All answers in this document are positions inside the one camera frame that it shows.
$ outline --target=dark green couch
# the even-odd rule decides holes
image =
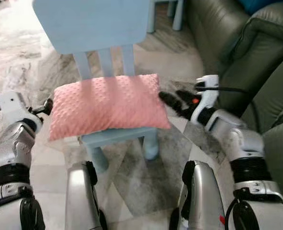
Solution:
[[[259,130],[264,137],[266,162],[283,194],[283,62],[253,101],[259,115]],[[252,106],[248,106],[242,119],[251,129],[257,129]]]
[[[250,16],[237,0],[188,0],[187,21],[205,73],[219,74],[219,107],[241,116],[251,99],[283,61],[283,2]]]

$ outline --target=light blue chair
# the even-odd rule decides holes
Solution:
[[[92,50],[99,54],[104,76],[114,76],[112,46],[122,48],[124,74],[135,75],[133,44],[146,36],[149,0],[34,0],[33,8],[54,48],[73,54],[82,79],[92,77],[86,53]],[[82,142],[101,173],[108,168],[101,146],[140,137],[145,158],[155,159],[159,146],[152,127],[108,129],[83,135]]]

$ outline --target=black wire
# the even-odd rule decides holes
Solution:
[[[198,91],[206,91],[206,90],[213,90],[213,91],[227,91],[227,92],[241,92],[245,94],[250,94],[249,92],[243,90],[243,89],[238,89],[238,88],[228,88],[228,87],[200,87],[196,86],[195,90]],[[253,100],[251,100],[251,108],[252,108],[252,113],[255,119],[256,123],[256,131],[259,133],[260,132],[260,120],[259,120],[259,114],[257,111],[257,106]]]
[[[231,202],[231,204],[229,205],[228,209],[227,209],[227,212],[226,212],[226,215],[224,217],[224,230],[228,230],[229,229],[229,216],[230,216],[230,213],[233,209],[233,206],[237,203],[237,199],[234,198],[233,201]]]
[[[201,86],[196,86],[195,89],[198,90],[198,91],[214,90],[214,91],[242,92],[242,93],[249,94],[247,91],[245,91],[243,89],[228,88],[228,87],[201,87]]]

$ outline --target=light blue table leg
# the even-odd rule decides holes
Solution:
[[[155,1],[151,0],[149,4],[147,33],[153,33],[154,31],[155,31]]]
[[[104,173],[108,169],[108,160],[106,159],[102,149],[100,147],[91,148],[86,146],[87,153],[91,157],[94,164],[95,171],[97,173]]]
[[[173,17],[175,15],[175,9],[176,9],[176,2],[175,1],[169,1],[167,16],[170,17],[170,18]]]
[[[149,132],[143,139],[143,152],[147,160],[154,160],[159,153],[159,142],[157,138],[157,129]]]
[[[173,30],[180,30],[182,26],[182,15],[183,15],[183,4],[184,0],[178,0],[174,24],[172,26]]]

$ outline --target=pink cushion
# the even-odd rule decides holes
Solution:
[[[170,128],[157,74],[93,78],[58,87],[50,140],[108,128]]]

